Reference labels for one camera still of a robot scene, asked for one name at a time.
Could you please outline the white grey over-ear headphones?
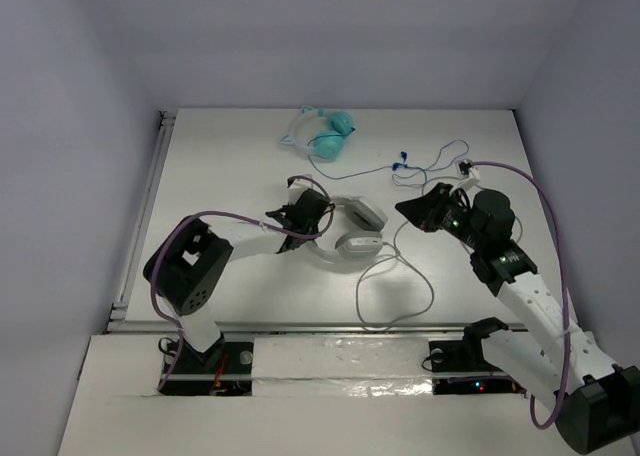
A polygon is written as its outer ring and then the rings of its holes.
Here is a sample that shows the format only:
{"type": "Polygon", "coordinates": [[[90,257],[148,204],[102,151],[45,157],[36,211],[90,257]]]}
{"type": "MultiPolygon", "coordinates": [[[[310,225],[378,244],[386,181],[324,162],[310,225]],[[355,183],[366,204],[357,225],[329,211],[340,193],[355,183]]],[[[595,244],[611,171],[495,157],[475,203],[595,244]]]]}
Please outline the white grey over-ear headphones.
{"type": "Polygon", "coordinates": [[[307,242],[311,253],[329,263],[363,262],[376,257],[383,248],[386,213],[365,196],[335,196],[331,207],[349,221],[351,228],[335,240],[332,249],[316,241],[307,242]]]}

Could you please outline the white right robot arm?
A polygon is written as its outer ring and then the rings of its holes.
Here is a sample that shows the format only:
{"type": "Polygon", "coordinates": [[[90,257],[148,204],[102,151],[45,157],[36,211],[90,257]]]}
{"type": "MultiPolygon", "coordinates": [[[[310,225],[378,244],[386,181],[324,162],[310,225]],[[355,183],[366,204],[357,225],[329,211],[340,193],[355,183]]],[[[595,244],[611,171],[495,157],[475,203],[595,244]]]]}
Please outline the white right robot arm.
{"type": "Polygon", "coordinates": [[[512,239],[515,214],[503,193],[484,189],[467,203],[459,188],[439,183],[396,204],[425,233],[447,232],[472,251],[477,279],[526,327],[532,349],[496,318],[466,327],[461,346],[470,367],[491,365],[550,412],[568,446],[586,455],[639,430],[639,370],[606,355],[549,291],[529,256],[512,239]]]}

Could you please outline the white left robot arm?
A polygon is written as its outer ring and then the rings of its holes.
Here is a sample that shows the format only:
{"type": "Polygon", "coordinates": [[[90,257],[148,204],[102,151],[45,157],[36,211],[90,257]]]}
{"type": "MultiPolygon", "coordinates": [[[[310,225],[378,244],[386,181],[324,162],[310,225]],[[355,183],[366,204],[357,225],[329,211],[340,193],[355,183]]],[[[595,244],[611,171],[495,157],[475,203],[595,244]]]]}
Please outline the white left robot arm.
{"type": "Polygon", "coordinates": [[[188,358],[201,372],[217,368],[225,339],[208,301],[226,266],[293,251],[318,238],[323,234],[320,221],[329,208],[326,191],[298,187],[288,190],[286,204],[265,213],[272,224],[223,211],[183,218],[143,269],[152,306],[178,330],[172,364],[188,358]]]}

